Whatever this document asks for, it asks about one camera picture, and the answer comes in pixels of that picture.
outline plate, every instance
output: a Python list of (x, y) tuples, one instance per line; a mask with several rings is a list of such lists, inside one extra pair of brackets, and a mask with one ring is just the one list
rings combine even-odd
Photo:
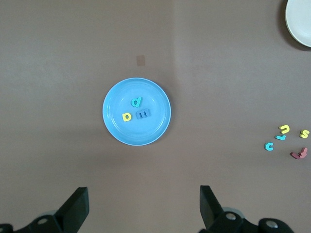
[(288, 0), (285, 19), (293, 38), (311, 47), (311, 0)]
[(117, 140), (143, 146), (164, 134), (171, 120), (171, 105), (156, 83), (145, 78), (129, 78), (114, 85), (106, 95), (103, 118)]

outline white plate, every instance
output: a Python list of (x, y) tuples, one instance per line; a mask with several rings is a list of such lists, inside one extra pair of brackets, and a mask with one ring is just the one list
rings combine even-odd
[(288, 0), (285, 19), (293, 38), (311, 47), (311, 0)]

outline screw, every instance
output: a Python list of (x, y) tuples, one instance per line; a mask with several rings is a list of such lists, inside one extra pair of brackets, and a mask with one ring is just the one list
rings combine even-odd
[(266, 221), (266, 224), (267, 224), (268, 227), (271, 227), (271, 228), (278, 228), (277, 223), (276, 223), (276, 222), (273, 222), (273, 221), (271, 221), (271, 220)]
[(225, 215), (229, 220), (236, 220), (237, 217), (233, 213), (228, 213)]

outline blue plate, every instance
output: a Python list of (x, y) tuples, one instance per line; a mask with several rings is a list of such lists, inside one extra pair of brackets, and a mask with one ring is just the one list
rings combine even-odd
[(106, 95), (103, 118), (117, 140), (143, 146), (164, 134), (171, 120), (171, 105), (156, 83), (129, 78), (114, 85)]

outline tabletop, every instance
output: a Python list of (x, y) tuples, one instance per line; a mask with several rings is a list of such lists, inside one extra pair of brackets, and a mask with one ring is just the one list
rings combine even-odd
[[(196, 233), (210, 185), (254, 224), (310, 232), (311, 158), (290, 154), (311, 148), (299, 137), (311, 130), (311, 49), (288, 32), (286, 3), (1, 1), (0, 223), (17, 230), (86, 186), (80, 233)], [(145, 146), (103, 121), (108, 91), (131, 77), (172, 108)]]

